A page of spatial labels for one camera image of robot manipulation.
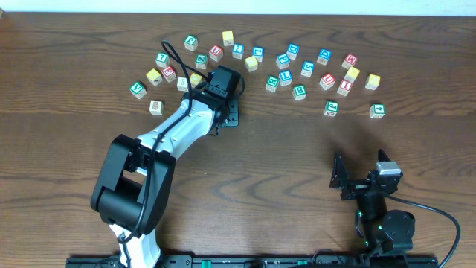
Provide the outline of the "red A block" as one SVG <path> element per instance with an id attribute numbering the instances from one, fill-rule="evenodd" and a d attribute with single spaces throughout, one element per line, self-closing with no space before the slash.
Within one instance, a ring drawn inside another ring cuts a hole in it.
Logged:
<path id="1" fill-rule="evenodd" d="M 152 115 L 163 115 L 164 105 L 161 101 L 151 101 L 149 105 L 149 112 Z"/>

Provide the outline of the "red I block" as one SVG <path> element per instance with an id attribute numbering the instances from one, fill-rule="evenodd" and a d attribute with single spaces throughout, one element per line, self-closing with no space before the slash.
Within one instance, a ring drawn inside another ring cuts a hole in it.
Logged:
<path id="1" fill-rule="evenodd" d="M 343 96 L 347 96 L 350 93 L 352 87 L 353 84 L 350 81 L 342 80 L 338 87 L 337 93 Z"/>

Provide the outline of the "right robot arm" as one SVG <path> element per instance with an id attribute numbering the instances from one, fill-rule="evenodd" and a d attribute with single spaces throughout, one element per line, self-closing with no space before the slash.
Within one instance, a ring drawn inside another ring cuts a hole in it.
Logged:
<path id="1" fill-rule="evenodd" d="M 356 229 L 368 246 L 382 255 L 396 255 L 413 249 L 415 218 L 409 212 L 388 210 L 386 199 L 398 190 L 403 172 L 383 150 L 376 167 L 364 179 L 352 179 L 344 160 L 336 153 L 329 186 L 341 190 L 341 200 L 355 200 Z"/>

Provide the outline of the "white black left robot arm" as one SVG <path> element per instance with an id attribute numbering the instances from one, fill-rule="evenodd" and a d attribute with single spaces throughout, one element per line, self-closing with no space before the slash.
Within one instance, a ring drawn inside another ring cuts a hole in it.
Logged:
<path id="1" fill-rule="evenodd" d="M 155 129 L 111 143 L 91 196 L 91 208 L 120 244 L 123 267 L 154 267 L 161 256 L 155 227 L 167 206 L 176 162 L 197 139 L 228 124 L 236 83 L 200 83 Z"/>

